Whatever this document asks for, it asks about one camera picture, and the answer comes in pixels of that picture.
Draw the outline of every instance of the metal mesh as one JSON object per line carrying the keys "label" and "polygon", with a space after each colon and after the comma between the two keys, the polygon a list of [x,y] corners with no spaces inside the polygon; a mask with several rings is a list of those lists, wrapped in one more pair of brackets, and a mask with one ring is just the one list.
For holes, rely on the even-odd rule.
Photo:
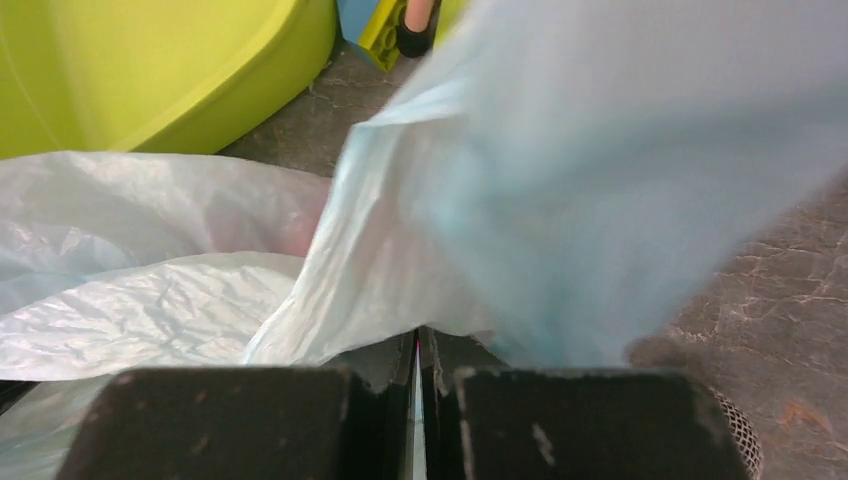
{"label": "metal mesh", "polygon": [[739,407],[727,397],[713,389],[710,389],[710,391],[716,400],[718,400],[724,416],[730,424],[733,439],[736,441],[736,448],[739,449],[739,453],[745,461],[748,475],[752,480],[760,480],[760,475],[763,472],[763,448],[760,443],[760,437],[754,431],[754,426],[742,411],[739,410]]}

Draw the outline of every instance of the lime green plastic container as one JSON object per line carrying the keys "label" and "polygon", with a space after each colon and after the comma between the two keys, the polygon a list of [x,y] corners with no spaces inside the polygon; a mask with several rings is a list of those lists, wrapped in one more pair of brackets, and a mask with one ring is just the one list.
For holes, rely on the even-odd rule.
{"label": "lime green plastic container", "polygon": [[325,66],[334,0],[0,0],[0,159],[212,153]]}

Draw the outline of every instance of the marble surface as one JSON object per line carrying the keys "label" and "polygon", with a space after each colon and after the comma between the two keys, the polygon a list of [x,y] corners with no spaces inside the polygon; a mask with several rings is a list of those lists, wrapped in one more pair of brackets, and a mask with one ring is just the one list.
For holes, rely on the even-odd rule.
{"label": "marble surface", "polygon": [[[226,155],[332,175],[347,130],[409,74],[342,49],[309,91]],[[633,361],[689,370],[762,437],[763,480],[848,478],[848,183],[782,218]]]}

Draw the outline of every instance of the mesh strainer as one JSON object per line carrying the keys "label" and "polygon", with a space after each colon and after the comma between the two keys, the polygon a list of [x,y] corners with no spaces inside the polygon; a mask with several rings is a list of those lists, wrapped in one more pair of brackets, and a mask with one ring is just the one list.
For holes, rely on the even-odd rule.
{"label": "mesh strainer", "polygon": [[733,440],[736,441],[736,448],[739,449],[739,453],[745,461],[748,476],[751,477],[751,480],[760,480],[760,475],[763,472],[763,449],[760,444],[760,437],[754,431],[754,426],[742,411],[739,410],[739,407],[721,392],[717,392],[712,388],[710,388],[710,391],[716,400],[718,400],[721,410],[730,424]]}

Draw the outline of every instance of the perforated metal object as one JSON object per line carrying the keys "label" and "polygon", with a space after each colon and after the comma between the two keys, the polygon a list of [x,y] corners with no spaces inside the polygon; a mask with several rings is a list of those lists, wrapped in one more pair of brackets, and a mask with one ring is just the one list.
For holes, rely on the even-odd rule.
{"label": "perforated metal object", "polygon": [[760,480],[760,475],[763,472],[763,448],[760,443],[760,437],[754,430],[754,425],[748,420],[739,407],[730,401],[721,392],[715,389],[710,389],[712,394],[718,400],[724,416],[727,417],[727,422],[730,424],[730,431],[733,434],[733,440],[736,441],[736,447],[745,461],[745,468],[748,470],[748,475],[751,480]]}

